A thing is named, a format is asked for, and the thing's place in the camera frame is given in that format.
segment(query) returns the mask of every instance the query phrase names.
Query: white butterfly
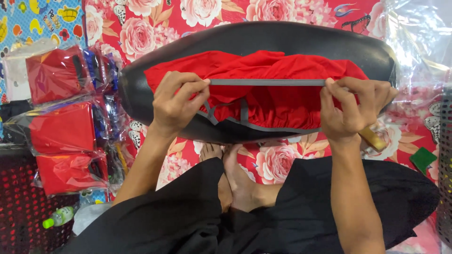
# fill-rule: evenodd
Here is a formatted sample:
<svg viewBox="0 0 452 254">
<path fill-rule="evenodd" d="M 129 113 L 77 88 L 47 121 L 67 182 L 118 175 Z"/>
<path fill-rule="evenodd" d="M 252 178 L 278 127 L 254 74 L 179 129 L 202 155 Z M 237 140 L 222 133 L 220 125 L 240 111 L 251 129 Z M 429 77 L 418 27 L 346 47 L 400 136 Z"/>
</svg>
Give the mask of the white butterfly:
<svg viewBox="0 0 452 254">
<path fill-rule="evenodd" d="M 427 117 L 424 120 L 424 125 L 432 133 L 433 142 L 435 144 L 439 143 L 439 131 L 441 129 L 439 123 L 440 108 L 441 102 L 435 102 L 431 104 L 428 107 L 428 110 L 430 111 L 430 113 L 432 113 L 433 116 Z"/>
<path fill-rule="evenodd" d="M 132 120 L 129 123 L 129 127 L 132 129 L 128 133 L 129 138 L 132 140 L 135 149 L 138 149 L 141 143 L 140 132 L 141 129 L 143 128 L 143 124 L 139 123 L 138 121 Z"/>
<path fill-rule="evenodd" d="M 116 2 L 116 6 L 113 8 L 113 12 L 116 17 L 118 17 L 119 24 L 123 25 L 126 21 L 126 3 L 127 0 L 114 0 Z"/>
</svg>

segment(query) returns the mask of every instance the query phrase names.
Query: floral mat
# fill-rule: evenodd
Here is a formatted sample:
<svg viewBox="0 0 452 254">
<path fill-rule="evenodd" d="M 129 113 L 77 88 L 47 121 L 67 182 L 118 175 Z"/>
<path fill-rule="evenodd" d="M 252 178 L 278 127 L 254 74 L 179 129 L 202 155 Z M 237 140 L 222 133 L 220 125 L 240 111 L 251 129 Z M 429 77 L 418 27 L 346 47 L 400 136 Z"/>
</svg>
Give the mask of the floral mat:
<svg viewBox="0 0 452 254">
<path fill-rule="evenodd" d="M 283 20 L 321 25 L 382 38 L 385 21 L 383 3 L 377 0 L 86 0 L 88 44 L 104 42 L 103 49 L 130 63 L 163 45 L 190 33 L 215 26 L 256 20 Z M 419 110 L 426 126 L 390 125 L 379 122 L 377 131 L 387 143 L 380 153 L 367 151 L 363 157 L 389 160 L 415 167 L 409 157 L 420 147 L 438 155 L 439 107 Z M 129 119 L 125 146 L 136 157 L 147 127 Z M 202 143 L 177 138 L 171 144 L 160 173 L 159 187 L 169 183 L 199 162 Z M 257 183 L 283 183 L 295 158 L 313 159 L 331 155 L 321 133 L 247 144 L 239 151 L 239 163 Z M 438 162 L 427 168 L 427 177 L 438 182 Z M 418 237 L 392 249 L 394 252 L 439 254 L 441 243 L 434 227 L 435 214 L 415 228 Z"/>
</svg>

